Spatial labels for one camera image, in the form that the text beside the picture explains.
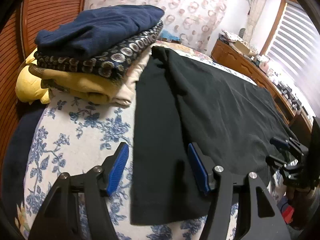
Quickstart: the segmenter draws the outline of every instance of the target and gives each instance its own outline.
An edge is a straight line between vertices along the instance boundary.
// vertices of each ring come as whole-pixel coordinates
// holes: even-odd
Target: folded clothes
[[[149,46],[128,68],[122,85],[119,81],[97,75],[44,69],[35,64],[29,66],[29,72],[42,79],[42,88],[57,88],[95,104],[116,102],[129,106],[135,95],[135,82],[139,80],[150,56],[151,47]]]
[[[156,41],[162,28],[163,22],[159,21],[153,28],[116,44],[99,56],[84,61],[70,57],[47,56],[39,51],[35,52],[35,58],[40,68],[90,73],[122,81],[128,67],[143,50]]]
[[[35,43],[43,55],[86,60],[155,26],[164,11],[152,5],[117,5],[85,10],[55,31],[39,31]]]

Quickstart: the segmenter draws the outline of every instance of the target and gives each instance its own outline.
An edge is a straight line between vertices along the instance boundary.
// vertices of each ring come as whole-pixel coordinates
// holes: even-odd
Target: window
[[[295,0],[282,0],[275,24],[260,54],[279,63],[317,116],[320,116],[320,35]]]

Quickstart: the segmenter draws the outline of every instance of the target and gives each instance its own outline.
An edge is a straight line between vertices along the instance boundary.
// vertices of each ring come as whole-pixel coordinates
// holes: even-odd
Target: window frame
[[[296,0],[289,0],[289,1],[292,1],[292,2],[299,4]],[[267,38],[267,40],[266,40],[265,44],[263,45],[263,48],[260,52],[261,56],[267,52],[267,50],[271,44],[271,41],[273,39],[273,36],[276,34],[276,30],[278,28],[282,14],[284,12],[285,4],[286,4],[286,0],[281,0],[275,22],[273,23],[273,26],[272,26],[271,31],[269,33],[269,36],[268,36],[268,38]]]

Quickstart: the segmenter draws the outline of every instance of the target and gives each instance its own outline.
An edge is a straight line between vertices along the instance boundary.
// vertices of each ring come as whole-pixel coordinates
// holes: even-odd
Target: wooden dresser
[[[262,70],[221,40],[217,40],[211,52],[211,58],[220,65],[226,66],[250,77],[258,86],[266,88],[275,101],[277,109],[282,113],[285,122],[290,127],[297,129],[297,131],[293,132],[296,134],[299,141],[306,146],[309,145],[312,126],[307,115],[303,110],[301,111],[301,114],[297,114],[295,110],[292,110],[287,99],[268,79]]]

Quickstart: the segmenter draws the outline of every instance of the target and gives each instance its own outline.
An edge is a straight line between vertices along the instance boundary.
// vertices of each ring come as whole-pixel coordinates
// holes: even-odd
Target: cardboard box
[[[241,51],[244,55],[247,55],[248,57],[252,56],[252,52],[246,46],[244,46],[244,44],[242,44],[240,41],[236,41],[234,46],[237,49],[239,49],[239,51]]]

